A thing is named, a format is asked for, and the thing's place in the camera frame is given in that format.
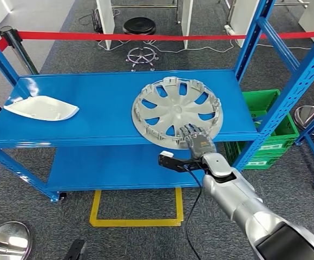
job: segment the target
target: black round stool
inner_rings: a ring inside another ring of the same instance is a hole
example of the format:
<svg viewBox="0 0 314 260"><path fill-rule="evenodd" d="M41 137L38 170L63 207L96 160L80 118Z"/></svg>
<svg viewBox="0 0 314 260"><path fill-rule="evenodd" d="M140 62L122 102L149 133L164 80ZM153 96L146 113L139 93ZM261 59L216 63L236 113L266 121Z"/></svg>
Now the black round stool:
<svg viewBox="0 0 314 260"><path fill-rule="evenodd" d="M155 32L155 23L151 19L146 17L135 17L126 21L123 26L123 31L125 34L135 34L135 35L152 35ZM126 61L131 62L131 71L134 72L135 65L137 64L146 64L149 63L152 72L152 61L158 60L155 52L153 49L149 47L135 47L127 54Z"/></svg>

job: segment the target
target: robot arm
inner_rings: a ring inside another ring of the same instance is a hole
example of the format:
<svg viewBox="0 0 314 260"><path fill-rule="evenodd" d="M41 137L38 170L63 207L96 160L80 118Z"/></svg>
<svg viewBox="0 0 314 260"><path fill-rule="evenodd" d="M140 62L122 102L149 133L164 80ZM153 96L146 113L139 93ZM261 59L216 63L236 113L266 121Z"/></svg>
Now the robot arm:
<svg viewBox="0 0 314 260"><path fill-rule="evenodd" d="M203 187L231 221L248 237L257 259L314 259L314 235L276 215L264 205L254 188L235 168L230 167L203 129L181 128L192 157L178 160L162 153L160 165L183 172L203 169Z"/></svg>

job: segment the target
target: chrome side mirror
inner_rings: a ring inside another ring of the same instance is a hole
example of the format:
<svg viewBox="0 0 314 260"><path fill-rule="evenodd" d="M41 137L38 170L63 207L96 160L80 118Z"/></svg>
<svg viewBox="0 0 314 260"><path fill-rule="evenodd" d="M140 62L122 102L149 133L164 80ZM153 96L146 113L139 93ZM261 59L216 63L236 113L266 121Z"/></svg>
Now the chrome side mirror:
<svg viewBox="0 0 314 260"><path fill-rule="evenodd" d="M0 260L26 260L32 246L29 229L20 222L0 226Z"/></svg>

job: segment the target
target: stanchion post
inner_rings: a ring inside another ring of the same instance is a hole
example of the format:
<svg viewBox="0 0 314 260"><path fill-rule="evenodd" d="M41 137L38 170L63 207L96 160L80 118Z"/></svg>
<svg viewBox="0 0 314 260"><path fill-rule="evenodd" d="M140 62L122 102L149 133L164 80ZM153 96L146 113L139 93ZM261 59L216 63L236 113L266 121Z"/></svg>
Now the stanchion post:
<svg viewBox="0 0 314 260"><path fill-rule="evenodd" d="M3 26L0 28L0 36L5 38L8 42L8 45L14 50L27 72L30 74L39 74L31 58L30 58L21 44L22 39L19 36L17 30L8 25Z"/></svg>

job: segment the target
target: lower shelf board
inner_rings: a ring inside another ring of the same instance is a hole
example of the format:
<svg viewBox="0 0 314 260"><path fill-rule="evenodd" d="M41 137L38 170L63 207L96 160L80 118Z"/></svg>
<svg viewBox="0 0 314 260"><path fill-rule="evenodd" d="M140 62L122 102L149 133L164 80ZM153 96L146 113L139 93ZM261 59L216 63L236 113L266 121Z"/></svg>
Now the lower shelf board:
<svg viewBox="0 0 314 260"><path fill-rule="evenodd" d="M189 150L157 145L60 147L57 149L47 188L50 191L157 189L197 187L188 172L159 166L158 155L171 151L189 159ZM202 183L204 172L194 171Z"/></svg>

